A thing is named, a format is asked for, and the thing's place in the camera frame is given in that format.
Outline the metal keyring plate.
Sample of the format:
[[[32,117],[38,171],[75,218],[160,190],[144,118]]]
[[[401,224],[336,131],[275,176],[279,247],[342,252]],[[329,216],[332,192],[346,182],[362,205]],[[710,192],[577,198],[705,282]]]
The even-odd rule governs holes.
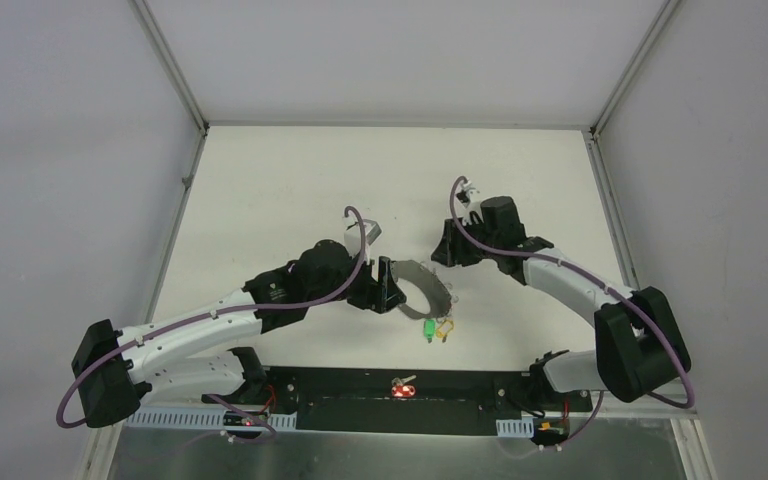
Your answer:
[[[419,310],[411,304],[411,296],[398,306],[398,310],[407,318],[418,321],[424,319],[443,319],[448,317],[457,302],[451,291],[451,285],[443,282],[436,271],[424,261],[397,260],[392,272],[399,287],[413,285],[427,302],[427,309]]]

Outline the green tag key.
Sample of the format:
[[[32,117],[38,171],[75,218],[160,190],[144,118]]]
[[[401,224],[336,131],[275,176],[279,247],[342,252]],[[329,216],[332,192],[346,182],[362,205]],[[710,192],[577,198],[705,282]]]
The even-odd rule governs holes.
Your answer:
[[[428,344],[431,344],[435,338],[437,323],[435,319],[426,318],[423,320],[422,335]]]

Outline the red tag key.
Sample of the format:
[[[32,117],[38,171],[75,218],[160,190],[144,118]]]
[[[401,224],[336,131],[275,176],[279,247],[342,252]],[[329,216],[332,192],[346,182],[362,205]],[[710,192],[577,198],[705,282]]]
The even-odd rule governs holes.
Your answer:
[[[416,378],[416,375],[393,378],[391,381],[391,396],[393,398],[413,398],[416,395],[416,387],[412,382]]]

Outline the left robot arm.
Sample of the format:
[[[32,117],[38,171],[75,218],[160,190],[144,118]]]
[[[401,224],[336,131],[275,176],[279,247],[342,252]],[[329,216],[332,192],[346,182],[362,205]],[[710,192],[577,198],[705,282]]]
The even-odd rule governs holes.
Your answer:
[[[350,253],[341,243],[322,240],[193,313],[121,329],[108,319],[88,326],[71,361],[75,379],[58,404],[56,423],[63,429],[106,427],[144,403],[188,394],[253,404],[265,390],[257,362],[234,351],[207,359],[198,353],[292,325],[330,302],[384,314],[406,300],[391,259],[371,261],[363,250]]]

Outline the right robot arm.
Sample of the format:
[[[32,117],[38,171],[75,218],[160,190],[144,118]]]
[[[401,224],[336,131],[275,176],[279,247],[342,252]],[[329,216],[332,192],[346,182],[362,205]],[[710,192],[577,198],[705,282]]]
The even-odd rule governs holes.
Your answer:
[[[454,191],[432,261],[468,267],[491,261],[520,285],[540,291],[585,320],[594,332],[588,351],[548,352],[529,367],[529,400],[555,408],[567,393],[608,392],[631,403],[650,396],[676,408],[695,404],[692,361],[666,295],[655,287],[615,285],[529,236],[514,200],[473,200]]]

